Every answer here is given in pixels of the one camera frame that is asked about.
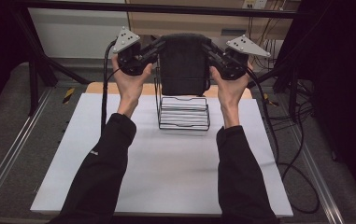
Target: black wire basket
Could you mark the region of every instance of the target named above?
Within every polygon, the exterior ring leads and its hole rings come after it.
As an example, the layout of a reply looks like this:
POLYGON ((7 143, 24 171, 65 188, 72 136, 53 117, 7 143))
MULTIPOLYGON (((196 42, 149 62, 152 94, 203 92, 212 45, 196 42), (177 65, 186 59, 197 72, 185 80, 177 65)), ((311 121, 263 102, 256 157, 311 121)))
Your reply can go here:
POLYGON ((205 96, 165 96, 162 94, 162 80, 169 82, 190 81, 200 78, 154 78, 158 126, 161 130, 207 131, 210 126, 209 109, 205 96))

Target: cuff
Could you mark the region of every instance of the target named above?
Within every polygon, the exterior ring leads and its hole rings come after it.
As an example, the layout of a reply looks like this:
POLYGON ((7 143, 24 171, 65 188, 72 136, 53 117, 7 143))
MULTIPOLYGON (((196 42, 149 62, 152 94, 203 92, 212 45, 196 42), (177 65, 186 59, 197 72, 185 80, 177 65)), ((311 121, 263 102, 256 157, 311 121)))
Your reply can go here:
POLYGON ((228 129, 221 127, 221 129, 218 131, 218 134, 216 135, 216 143, 218 144, 218 147, 221 147, 228 138, 237 134, 245 134, 242 125, 236 125, 228 129))
POLYGON ((113 129, 113 127, 126 135, 131 145, 136 134, 136 125, 125 115, 114 113, 110 116, 103 135, 107 136, 107 133, 109 133, 109 130, 113 129))

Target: wrist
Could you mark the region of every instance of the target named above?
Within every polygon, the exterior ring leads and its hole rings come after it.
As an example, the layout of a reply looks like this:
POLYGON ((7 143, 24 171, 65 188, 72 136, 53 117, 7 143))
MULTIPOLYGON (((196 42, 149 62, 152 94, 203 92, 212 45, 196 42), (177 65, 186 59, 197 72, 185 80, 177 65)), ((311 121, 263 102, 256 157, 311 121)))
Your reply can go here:
POLYGON ((240 125, 238 105, 237 106, 229 106, 229 107, 222 106, 221 113, 223 114, 225 129, 240 125))
POLYGON ((134 114, 134 111, 138 105, 138 100, 120 100, 119 108, 117 109, 117 113, 125 115, 127 118, 131 118, 134 114))

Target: metal rail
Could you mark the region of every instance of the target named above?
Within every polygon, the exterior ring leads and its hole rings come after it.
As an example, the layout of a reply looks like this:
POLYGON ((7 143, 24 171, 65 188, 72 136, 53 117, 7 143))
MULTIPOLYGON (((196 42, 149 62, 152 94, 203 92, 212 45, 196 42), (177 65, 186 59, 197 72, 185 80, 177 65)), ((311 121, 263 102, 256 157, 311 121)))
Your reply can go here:
POLYGON ((44 91, 44 93, 42 94, 39 100, 39 107, 37 108, 37 111, 34 113, 33 116, 29 117, 26 120, 20 133, 18 134, 17 138, 15 139, 11 148, 9 149, 8 153, 4 157, 3 161, 0 163, 0 188, 2 187, 4 181, 6 180, 7 175, 11 170, 11 167, 14 165, 15 160, 20 155, 21 149, 23 148, 31 131, 35 127, 38 118, 43 112, 43 109, 47 104, 51 92, 52 92, 52 88, 48 88, 47 90, 44 91))
MULTIPOLYGON (((278 101, 282 106, 282 109, 286 115, 289 114, 288 112, 288 103, 283 97, 277 95, 278 101)), ((296 140, 296 144, 300 145, 301 133, 297 125, 293 125, 292 121, 290 121, 292 127, 292 131, 294 134, 294 138, 296 140)), ((333 224, 343 224, 344 219, 340 214, 340 210, 338 209, 337 205, 335 204, 335 200, 330 192, 326 181, 324 180, 320 169, 318 168, 317 163, 315 162, 314 158, 312 157, 308 146, 306 145, 306 141, 303 142, 303 161, 306 165, 308 170, 308 174, 311 177, 312 183, 314 184, 315 189, 317 190, 320 196, 320 202, 323 206, 323 210, 329 219, 329 223, 333 224)))
POLYGON ((297 11, 260 10, 225 7, 186 7, 148 4, 119 4, 119 3, 94 3, 94 2, 66 2, 47 0, 15 0, 18 7, 53 8, 71 10, 94 11, 123 11, 123 12, 151 12, 194 15, 218 15, 258 18, 281 19, 311 19, 315 14, 297 11))

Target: hand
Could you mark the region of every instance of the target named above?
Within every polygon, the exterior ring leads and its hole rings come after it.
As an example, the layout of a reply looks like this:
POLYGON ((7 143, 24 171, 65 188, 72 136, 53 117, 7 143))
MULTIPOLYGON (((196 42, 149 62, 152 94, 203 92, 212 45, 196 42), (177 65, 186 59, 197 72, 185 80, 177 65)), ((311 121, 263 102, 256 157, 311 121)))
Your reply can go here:
MULTIPOLYGON (((111 61, 113 64, 113 71, 117 71, 119 69, 117 55, 113 56, 111 61)), ((139 103, 139 97, 143 90, 143 83, 151 74, 151 67, 152 64, 149 63, 143 70, 142 75, 135 77, 124 74, 122 70, 119 70, 114 74, 120 93, 120 104, 117 113, 123 114, 128 118, 132 116, 139 103)))
POLYGON ((239 125, 238 103, 248 86, 249 75, 245 74, 237 80, 224 80, 221 74, 214 66, 209 68, 210 74, 218 84, 218 98, 221 103, 221 113, 224 119, 224 128, 230 128, 239 125))

